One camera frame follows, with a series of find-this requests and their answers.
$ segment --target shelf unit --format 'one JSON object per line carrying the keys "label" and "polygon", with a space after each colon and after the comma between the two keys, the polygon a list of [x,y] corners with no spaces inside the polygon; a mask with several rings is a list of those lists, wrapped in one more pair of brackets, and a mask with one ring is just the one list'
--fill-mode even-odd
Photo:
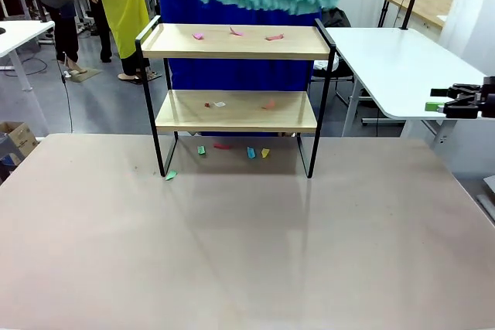
{"label": "shelf unit", "polygon": [[[333,65],[336,45],[318,19],[314,26],[232,26],[243,36],[230,32],[230,25],[190,25],[161,23],[156,16],[135,40],[136,50],[145,71],[146,58],[163,58],[167,88],[165,101],[155,118],[149,82],[143,77],[146,106],[155,142],[160,175],[169,170],[179,140],[179,131],[219,132],[289,132],[296,140],[308,178],[312,178],[319,137],[325,114],[332,69],[326,71],[322,101],[316,119],[307,90],[312,61],[328,60]],[[203,34],[197,40],[193,34]],[[283,39],[268,41],[267,36],[284,34]],[[174,90],[168,58],[236,59],[236,60],[305,60],[308,63],[306,88],[299,92],[236,91],[236,90]],[[275,106],[263,108],[271,100]],[[214,102],[224,102],[216,107]],[[165,164],[158,131],[173,131],[173,141]],[[302,147],[301,134],[314,134],[311,158],[308,162]]]}

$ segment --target blue paper piece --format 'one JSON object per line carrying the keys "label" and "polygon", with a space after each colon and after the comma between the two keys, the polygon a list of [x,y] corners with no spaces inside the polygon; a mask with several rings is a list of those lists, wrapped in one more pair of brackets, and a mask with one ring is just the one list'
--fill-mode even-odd
{"label": "blue paper piece", "polygon": [[255,158],[256,157],[256,152],[254,152],[254,148],[248,147],[247,148],[247,156],[249,158]]}

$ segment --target table leg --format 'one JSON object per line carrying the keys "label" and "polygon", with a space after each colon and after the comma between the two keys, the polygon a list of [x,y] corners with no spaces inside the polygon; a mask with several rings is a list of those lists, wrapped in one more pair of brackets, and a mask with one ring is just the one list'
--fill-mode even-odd
{"label": "table leg", "polygon": [[74,6],[76,8],[77,18],[80,22],[84,22],[83,9],[80,7],[80,0],[74,0]]}
{"label": "table leg", "polygon": [[9,14],[7,13],[7,8],[5,7],[5,3],[3,0],[0,0],[0,6],[2,7],[3,15],[5,17],[9,17]]}
{"label": "table leg", "polygon": [[411,136],[413,125],[414,125],[413,120],[407,120],[405,122],[404,128],[402,129],[401,132],[401,138],[409,138]]}
{"label": "table leg", "polygon": [[19,1],[21,2],[24,16],[26,17],[26,19],[31,19],[31,15],[29,14],[29,9],[28,9],[28,5],[26,4],[26,0],[19,0]]}
{"label": "table leg", "polygon": [[435,150],[439,145],[447,140],[447,137],[451,135],[454,127],[457,124],[457,120],[444,120],[440,125],[440,129],[437,131],[435,140],[432,144],[432,150]]}
{"label": "table leg", "polygon": [[349,108],[347,109],[346,122],[343,125],[342,137],[349,137],[350,130],[353,127],[354,118],[356,116],[357,104],[359,103],[359,95],[363,89],[363,84],[361,84],[359,79],[354,81],[353,95],[350,96]]}
{"label": "table leg", "polygon": [[12,61],[12,65],[14,65],[15,72],[19,78],[19,82],[21,83],[22,90],[27,94],[27,99],[29,102],[29,106],[33,109],[33,113],[35,117],[37,117],[40,122],[40,134],[43,137],[46,137],[49,134],[48,131],[48,123],[46,122],[45,115],[43,114],[41,107],[39,105],[38,99],[34,94],[34,90],[29,84],[28,77],[24,72],[24,68],[22,67],[21,60],[17,55],[15,49],[9,53],[10,60]]}

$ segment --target green object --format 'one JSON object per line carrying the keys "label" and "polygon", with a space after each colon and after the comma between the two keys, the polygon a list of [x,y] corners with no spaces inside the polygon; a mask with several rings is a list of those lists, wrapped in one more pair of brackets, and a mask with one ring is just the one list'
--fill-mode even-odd
{"label": "green object", "polygon": [[171,179],[174,179],[176,177],[176,175],[177,175],[177,172],[175,170],[171,170],[169,172],[169,174],[167,174],[167,176],[165,177],[165,180],[169,181]]}
{"label": "green object", "polygon": [[440,106],[443,106],[443,105],[444,105],[443,102],[426,102],[425,111],[428,111],[428,112],[438,112],[439,111],[439,107]]}

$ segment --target floor mat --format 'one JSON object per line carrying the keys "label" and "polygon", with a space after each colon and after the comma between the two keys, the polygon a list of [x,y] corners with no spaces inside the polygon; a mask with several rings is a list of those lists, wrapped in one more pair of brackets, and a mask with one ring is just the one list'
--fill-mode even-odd
{"label": "floor mat", "polygon": [[101,70],[96,70],[96,69],[86,69],[86,73],[77,73],[75,71],[70,71],[70,77],[68,78],[70,81],[73,81],[74,83],[82,83],[85,80],[90,79],[91,77],[94,77],[95,75],[98,75]]}

